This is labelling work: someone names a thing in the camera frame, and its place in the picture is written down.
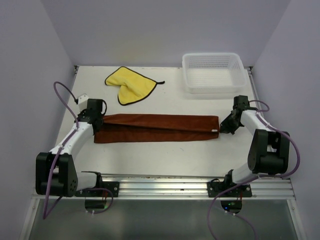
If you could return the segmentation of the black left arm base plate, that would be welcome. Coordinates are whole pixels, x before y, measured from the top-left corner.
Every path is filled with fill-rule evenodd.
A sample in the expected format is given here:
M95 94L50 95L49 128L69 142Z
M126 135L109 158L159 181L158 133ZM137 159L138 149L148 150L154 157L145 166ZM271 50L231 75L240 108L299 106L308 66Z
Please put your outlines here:
M99 186L95 186L94 189L100 189L100 190L93 190L90 188L89 190L82 190L77 191L75 193L76 197L110 197L111 194L106 190L101 189L107 189L109 190L114 198L117 198L119 195L120 190L120 182L119 181L103 181Z

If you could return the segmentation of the brown microfiber towel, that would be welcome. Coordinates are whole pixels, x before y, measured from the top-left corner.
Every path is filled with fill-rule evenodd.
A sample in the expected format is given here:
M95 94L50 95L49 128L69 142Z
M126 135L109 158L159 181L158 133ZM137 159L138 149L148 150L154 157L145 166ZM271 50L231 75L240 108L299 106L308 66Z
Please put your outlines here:
M214 115L113 114L103 117L94 143L194 142L219 137Z

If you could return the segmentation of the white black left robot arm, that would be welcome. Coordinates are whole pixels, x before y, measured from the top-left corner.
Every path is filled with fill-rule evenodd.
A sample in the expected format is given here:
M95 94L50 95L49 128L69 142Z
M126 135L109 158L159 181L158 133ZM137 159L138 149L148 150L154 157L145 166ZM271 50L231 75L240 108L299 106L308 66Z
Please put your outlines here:
M103 193L104 184L99 172L77 172L75 159L84 144L103 125L107 103L103 99L89 98L86 108L77 115L71 131L54 148L36 157L35 190L39 195L73 197L76 192L87 190L92 196Z

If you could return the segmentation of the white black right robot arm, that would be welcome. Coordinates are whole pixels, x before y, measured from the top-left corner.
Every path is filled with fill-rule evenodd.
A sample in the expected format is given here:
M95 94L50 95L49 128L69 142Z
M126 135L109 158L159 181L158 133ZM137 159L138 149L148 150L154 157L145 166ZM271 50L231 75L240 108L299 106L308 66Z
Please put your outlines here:
M247 162L230 170L219 187L231 197L241 190L241 185L264 175L284 174L288 169L290 141L272 129L260 111L250 103L245 95L234 97L232 111L220 124L222 134L233 135L240 127L252 134Z

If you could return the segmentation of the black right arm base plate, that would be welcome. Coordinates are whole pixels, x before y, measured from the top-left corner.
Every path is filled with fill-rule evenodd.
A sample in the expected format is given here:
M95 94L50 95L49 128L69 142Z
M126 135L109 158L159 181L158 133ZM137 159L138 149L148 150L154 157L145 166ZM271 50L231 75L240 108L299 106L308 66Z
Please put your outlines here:
M241 185L235 188L236 184L231 183L226 185L224 182L219 181L209 181L207 182L207 194L209 198L215 198L217 195L226 191L230 188L228 192L222 194L220 198L251 198L253 196L250 185Z

